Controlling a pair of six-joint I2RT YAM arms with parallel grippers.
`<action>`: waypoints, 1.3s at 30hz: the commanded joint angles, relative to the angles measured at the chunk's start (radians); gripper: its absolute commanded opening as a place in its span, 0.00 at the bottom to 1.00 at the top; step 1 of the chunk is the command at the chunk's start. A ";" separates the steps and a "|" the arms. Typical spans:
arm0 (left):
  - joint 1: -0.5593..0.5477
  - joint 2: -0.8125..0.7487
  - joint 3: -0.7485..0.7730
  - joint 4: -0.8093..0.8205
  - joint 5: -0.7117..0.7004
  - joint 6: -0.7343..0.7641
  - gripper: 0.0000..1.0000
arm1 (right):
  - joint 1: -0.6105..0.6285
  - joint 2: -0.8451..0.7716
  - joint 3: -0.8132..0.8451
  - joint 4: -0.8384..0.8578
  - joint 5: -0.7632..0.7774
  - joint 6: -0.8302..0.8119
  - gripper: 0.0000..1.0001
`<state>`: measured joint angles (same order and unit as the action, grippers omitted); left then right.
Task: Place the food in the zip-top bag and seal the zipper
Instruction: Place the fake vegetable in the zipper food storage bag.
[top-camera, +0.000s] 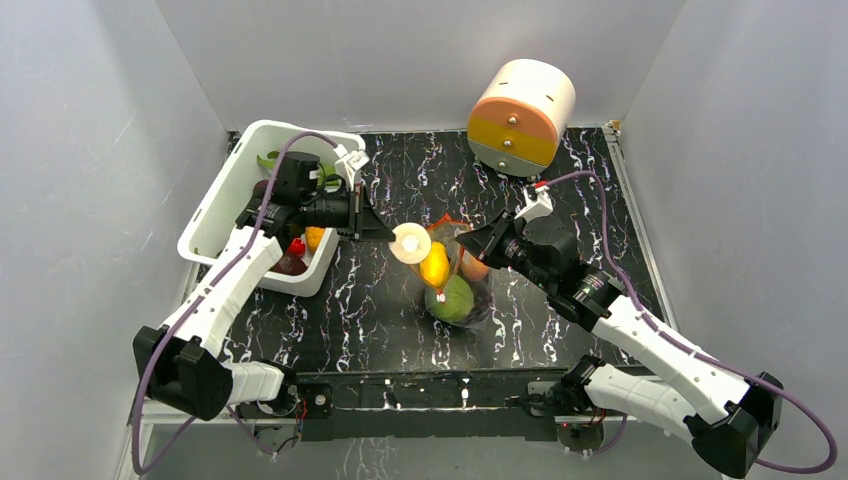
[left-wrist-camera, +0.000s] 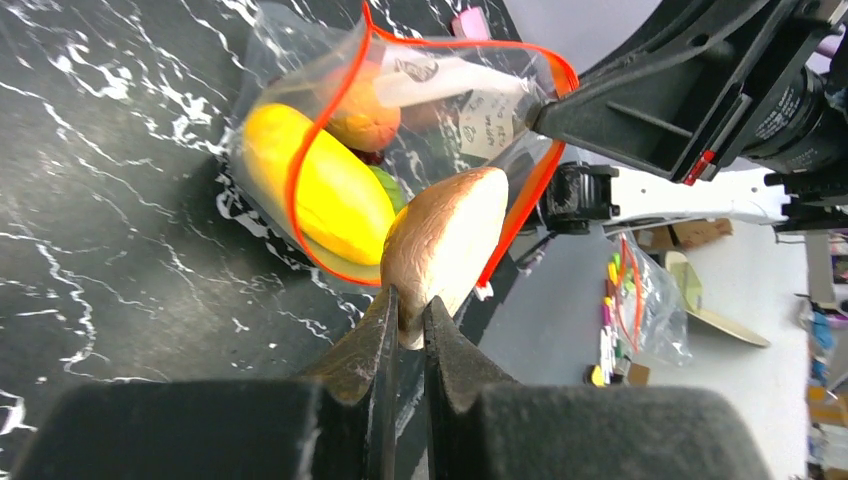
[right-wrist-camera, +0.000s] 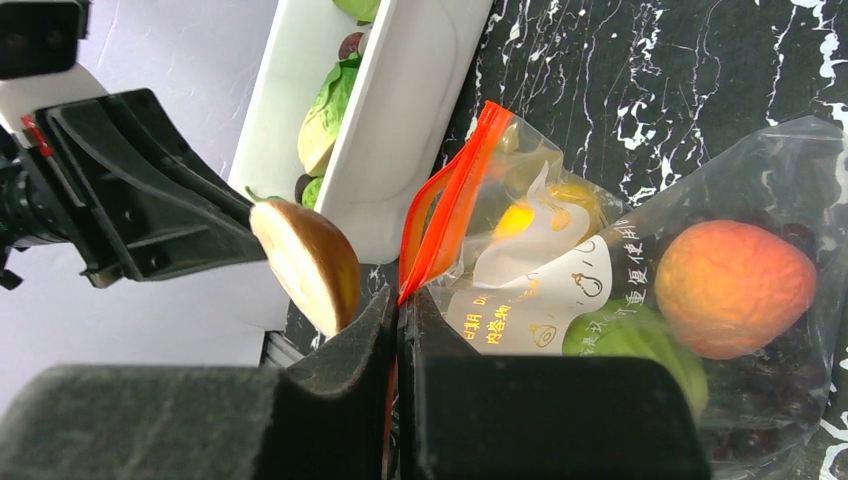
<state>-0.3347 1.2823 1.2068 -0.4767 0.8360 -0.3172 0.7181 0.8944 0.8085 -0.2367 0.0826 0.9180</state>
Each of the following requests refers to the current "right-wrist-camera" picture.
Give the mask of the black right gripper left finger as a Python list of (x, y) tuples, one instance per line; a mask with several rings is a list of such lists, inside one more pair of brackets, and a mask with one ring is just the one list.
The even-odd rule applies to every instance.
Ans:
[(64, 365), (1, 422), (5, 479), (382, 479), (397, 292), (286, 368)]

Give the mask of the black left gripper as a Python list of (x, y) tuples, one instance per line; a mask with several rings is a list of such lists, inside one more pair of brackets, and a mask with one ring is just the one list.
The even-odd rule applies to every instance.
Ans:
[(6, 267), (13, 250), (68, 241), (96, 288), (264, 259), (250, 202), (192, 150), (151, 90), (39, 109), (36, 142), (57, 218), (1, 128), (2, 288), (23, 282)]

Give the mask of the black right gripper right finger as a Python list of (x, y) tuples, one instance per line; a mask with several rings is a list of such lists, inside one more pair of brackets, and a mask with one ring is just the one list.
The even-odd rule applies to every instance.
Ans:
[(659, 363), (477, 353), (418, 291), (399, 313), (404, 479), (708, 479)]

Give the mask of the green cabbage ball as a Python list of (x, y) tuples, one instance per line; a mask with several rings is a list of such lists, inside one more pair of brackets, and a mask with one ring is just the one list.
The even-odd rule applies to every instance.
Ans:
[(565, 334), (562, 353), (653, 360), (677, 381), (694, 419), (707, 406), (709, 388), (702, 360), (670, 334), (661, 315), (644, 305), (614, 299), (578, 316)]

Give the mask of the green lettuce leaf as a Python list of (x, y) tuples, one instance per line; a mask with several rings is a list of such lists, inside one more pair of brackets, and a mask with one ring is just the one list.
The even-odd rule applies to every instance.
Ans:
[(327, 74), (301, 125), (297, 151), (306, 174), (323, 175), (337, 140), (362, 57), (353, 53)]

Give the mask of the yellow lemon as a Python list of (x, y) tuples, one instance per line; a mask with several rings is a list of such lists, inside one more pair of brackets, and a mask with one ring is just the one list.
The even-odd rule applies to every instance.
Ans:
[[(606, 225), (606, 218), (597, 196), (586, 185), (576, 182), (553, 183), (547, 186), (552, 200), (542, 202), (548, 212), (550, 228), (560, 232), (572, 223), (573, 215), (567, 211), (565, 204), (574, 204), (588, 214), (589, 225), (580, 242), (600, 231)], [(498, 221), (492, 233), (493, 242), (505, 240), (519, 235), (527, 230), (535, 217), (535, 211), (528, 203), (527, 197), (511, 205)]]

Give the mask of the orange peach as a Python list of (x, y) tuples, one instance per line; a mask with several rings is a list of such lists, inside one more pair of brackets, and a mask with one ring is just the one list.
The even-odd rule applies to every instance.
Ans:
[(814, 263), (758, 226), (710, 220), (684, 230), (656, 270), (657, 305), (693, 353), (729, 360), (764, 347), (812, 305)]

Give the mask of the dark purple grape bunch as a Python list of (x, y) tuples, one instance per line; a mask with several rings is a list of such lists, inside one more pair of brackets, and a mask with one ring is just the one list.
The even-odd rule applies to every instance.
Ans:
[(710, 220), (763, 228), (802, 251), (817, 272), (811, 307), (781, 335), (733, 359), (701, 357), (709, 381), (699, 425), (707, 457), (721, 477), (752, 477), (789, 462), (824, 413), (847, 304), (847, 232), (819, 233), (762, 209), (737, 216), (698, 211), (685, 218), (683, 231)]

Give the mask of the clear zip top bag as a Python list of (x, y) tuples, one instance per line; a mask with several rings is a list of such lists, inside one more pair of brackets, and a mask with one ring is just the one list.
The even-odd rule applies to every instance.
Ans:
[[(565, 204), (572, 223), (553, 232), (542, 204), (552, 200), (547, 186), (564, 182), (588, 186), (606, 218), (606, 225), (582, 242), (589, 225), (585, 210)], [(531, 225), (493, 242), (498, 221), (523, 197), (535, 211)], [(572, 321), (614, 299), (644, 305), (665, 320), (656, 302), (656, 270), (683, 232), (685, 218), (698, 211), (737, 216), (754, 209), (803, 222), (819, 233), (847, 232), (846, 134), (815, 117), (759, 130), (630, 208), (567, 171), (563, 153), (550, 140), (490, 102), (467, 143), (409, 207), (399, 257), (400, 307), (416, 292), (428, 292), (444, 321), (482, 355), (608, 357), (565, 356), (562, 343)], [(846, 324), (847, 304), (832, 371)], [(810, 438), (789, 462), (761, 475), (719, 476), (699, 432), (707, 406), (699, 419), (690, 411), (712, 473), (708, 479), (845, 478), (847, 444), (825, 436), (829, 412), (847, 409), (832, 371), (825, 410)]]

